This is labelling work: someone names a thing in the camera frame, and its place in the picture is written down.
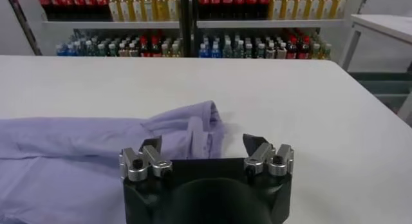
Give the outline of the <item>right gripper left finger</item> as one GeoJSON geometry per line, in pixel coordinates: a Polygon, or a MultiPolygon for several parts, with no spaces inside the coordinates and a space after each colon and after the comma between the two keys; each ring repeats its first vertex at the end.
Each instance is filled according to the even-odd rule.
{"type": "Polygon", "coordinates": [[[135,152],[131,147],[123,149],[119,154],[121,179],[127,178],[131,182],[147,180],[149,172],[155,178],[163,178],[173,171],[173,163],[162,158],[162,137],[156,136],[143,141],[140,149],[135,152]]]}

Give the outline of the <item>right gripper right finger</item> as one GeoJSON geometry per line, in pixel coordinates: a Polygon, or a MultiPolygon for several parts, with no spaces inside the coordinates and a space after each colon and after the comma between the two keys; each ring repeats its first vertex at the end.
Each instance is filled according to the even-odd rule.
{"type": "Polygon", "coordinates": [[[271,176],[292,174],[294,168],[294,150],[288,144],[281,144],[276,149],[261,136],[243,135],[243,144],[248,157],[244,159],[247,176],[257,176],[267,168],[271,176]]]}

